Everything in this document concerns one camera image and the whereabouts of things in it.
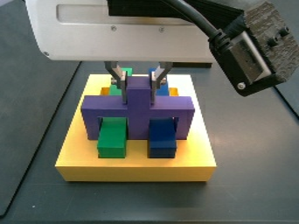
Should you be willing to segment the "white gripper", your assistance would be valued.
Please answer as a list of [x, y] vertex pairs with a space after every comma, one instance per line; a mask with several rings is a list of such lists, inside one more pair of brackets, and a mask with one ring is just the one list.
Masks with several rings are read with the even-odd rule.
[[106, 61], [127, 103], [127, 72], [118, 61], [155, 61], [151, 103], [172, 62], [211, 63], [208, 38], [179, 18], [116, 17], [107, 0], [25, 0], [32, 32], [51, 60]]

